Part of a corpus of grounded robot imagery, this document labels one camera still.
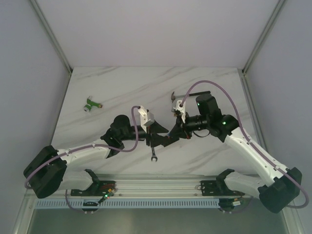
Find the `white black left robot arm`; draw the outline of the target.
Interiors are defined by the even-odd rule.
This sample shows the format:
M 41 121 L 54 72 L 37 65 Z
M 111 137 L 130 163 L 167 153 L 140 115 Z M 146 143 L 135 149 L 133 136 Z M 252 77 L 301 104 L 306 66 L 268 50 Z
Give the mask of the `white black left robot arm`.
M 88 196 L 99 192 L 94 171 L 104 160 L 125 152 L 124 141 L 147 141 L 158 146 L 156 138 L 168 133 L 155 120 L 141 118 L 142 125 L 131 125 L 126 115 L 115 117 L 106 133 L 93 143 L 73 149 L 55 149 L 48 145 L 26 167 L 25 185 L 37 198 L 47 198 L 60 190 L 81 190 Z

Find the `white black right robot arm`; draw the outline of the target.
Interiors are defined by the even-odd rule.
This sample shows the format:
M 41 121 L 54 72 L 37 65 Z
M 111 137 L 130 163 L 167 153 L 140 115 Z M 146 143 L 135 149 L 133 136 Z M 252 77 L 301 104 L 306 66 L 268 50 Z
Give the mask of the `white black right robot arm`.
M 210 135 L 239 153 L 257 172 L 259 178 L 242 175 L 227 169 L 216 178 L 216 190 L 223 195 L 238 191 L 259 199 L 272 213 L 278 213 L 300 193 L 302 173 L 288 168 L 258 145 L 239 121 L 232 115 L 224 115 L 210 94 L 196 99 L 199 115 L 189 116 L 186 104 L 177 100 L 173 108 L 176 124 L 169 133 L 171 139 L 190 139 L 192 132 L 208 130 Z

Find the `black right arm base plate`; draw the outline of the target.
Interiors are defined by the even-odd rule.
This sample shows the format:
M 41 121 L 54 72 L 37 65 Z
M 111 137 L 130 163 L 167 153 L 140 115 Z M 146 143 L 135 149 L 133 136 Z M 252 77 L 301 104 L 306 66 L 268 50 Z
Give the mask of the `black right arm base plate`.
M 245 194 L 239 191 L 230 190 L 225 182 L 217 180 L 202 180 L 200 189 L 203 196 L 244 196 Z

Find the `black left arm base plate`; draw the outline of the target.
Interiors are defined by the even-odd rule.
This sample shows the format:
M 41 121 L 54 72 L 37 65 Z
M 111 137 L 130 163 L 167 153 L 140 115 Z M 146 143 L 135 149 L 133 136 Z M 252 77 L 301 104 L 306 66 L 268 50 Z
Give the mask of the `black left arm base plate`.
M 116 182 L 113 180 L 93 182 L 86 190 L 71 190 L 71 196 L 104 196 L 109 190 L 114 190 Z

